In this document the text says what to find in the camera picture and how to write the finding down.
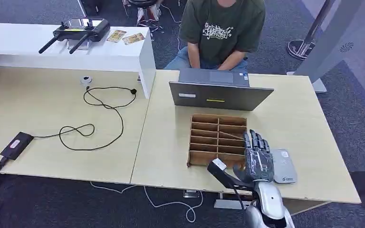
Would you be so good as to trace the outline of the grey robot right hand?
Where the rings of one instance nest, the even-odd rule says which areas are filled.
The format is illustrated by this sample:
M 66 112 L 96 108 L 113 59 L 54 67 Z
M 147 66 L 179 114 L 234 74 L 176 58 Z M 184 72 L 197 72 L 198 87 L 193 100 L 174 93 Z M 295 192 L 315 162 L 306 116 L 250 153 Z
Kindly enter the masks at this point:
M 254 181 L 273 181 L 274 165 L 268 141 L 254 130 L 243 134 L 245 140 L 244 166 L 233 166 L 236 177 L 244 183 Z

